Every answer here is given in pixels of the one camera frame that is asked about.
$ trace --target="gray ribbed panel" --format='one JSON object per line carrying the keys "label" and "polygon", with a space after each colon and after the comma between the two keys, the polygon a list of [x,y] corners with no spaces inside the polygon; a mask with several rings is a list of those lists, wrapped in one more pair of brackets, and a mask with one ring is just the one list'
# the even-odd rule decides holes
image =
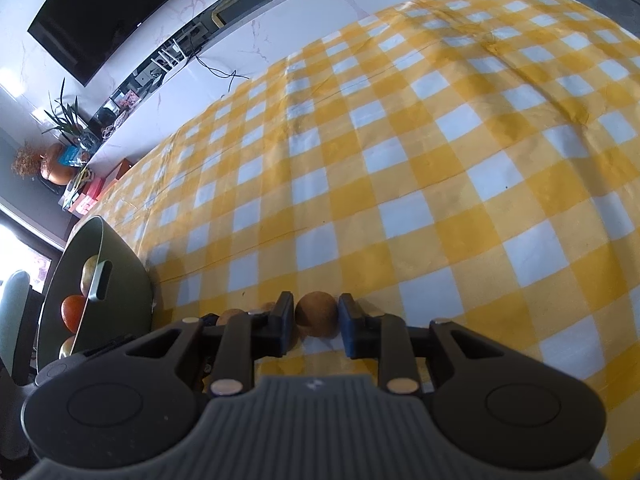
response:
{"label": "gray ribbed panel", "polygon": [[264,378],[210,402],[178,446],[119,470],[48,460],[25,480],[602,480],[586,462],[552,472],[487,466],[444,439],[418,399],[378,390],[369,376]]}

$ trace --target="orange vase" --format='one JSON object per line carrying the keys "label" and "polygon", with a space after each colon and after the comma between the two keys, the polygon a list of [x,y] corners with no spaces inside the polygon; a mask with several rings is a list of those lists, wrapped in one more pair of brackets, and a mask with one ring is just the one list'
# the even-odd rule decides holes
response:
{"label": "orange vase", "polygon": [[46,180],[59,186],[66,186],[76,176],[76,168],[65,166],[58,162],[58,157],[64,149],[65,147],[62,144],[52,144],[44,152],[44,158],[40,165],[40,174]]}

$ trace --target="television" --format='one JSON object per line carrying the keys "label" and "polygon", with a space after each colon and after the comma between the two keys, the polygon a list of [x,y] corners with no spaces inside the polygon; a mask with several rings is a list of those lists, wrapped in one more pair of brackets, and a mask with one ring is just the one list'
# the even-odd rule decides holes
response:
{"label": "television", "polygon": [[86,86],[116,49],[167,0],[47,0],[29,33]]}

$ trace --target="black wire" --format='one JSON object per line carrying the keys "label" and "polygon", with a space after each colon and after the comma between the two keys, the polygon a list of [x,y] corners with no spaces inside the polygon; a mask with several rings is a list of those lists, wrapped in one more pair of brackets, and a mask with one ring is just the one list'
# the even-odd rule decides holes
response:
{"label": "black wire", "polygon": [[218,69],[218,68],[212,68],[209,65],[207,65],[203,60],[200,59],[200,57],[198,56],[198,53],[196,52],[195,47],[193,46],[193,40],[191,39],[191,35],[189,35],[189,43],[191,44],[191,53],[195,56],[195,58],[198,60],[198,63],[200,63],[204,68],[206,68],[207,70],[209,70],[209,72],[211,72],[214,76],[219,77],[220,79],[228,79],[231,78],[231,81],[229,81],[229,88],[227,89],[227,93],[231,92],[231,85],[234,82],[234,79],[236,77],[241,77],[243,79],[249,79],[247,76],[245,75],[239,75],[239,73],[234,70],[231,74],[228,74],[226,72],[223,72],[222,70]]}

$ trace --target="green bowl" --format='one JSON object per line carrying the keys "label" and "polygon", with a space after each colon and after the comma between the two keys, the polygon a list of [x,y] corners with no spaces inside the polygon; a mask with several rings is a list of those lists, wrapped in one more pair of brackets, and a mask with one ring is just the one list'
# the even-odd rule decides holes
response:
{"label": "green bowl", "polygon": [[145,267],[131,248],[100,216],[74,235],[51,280],[40,314],[37,367],[58,359],[72,332],[62,321],[62,301],[80,294],[82,267],[98,254],[98,265],[84,306],[72,353],[101,346],[117,336],[141,336],[151,329],[153,292]]}

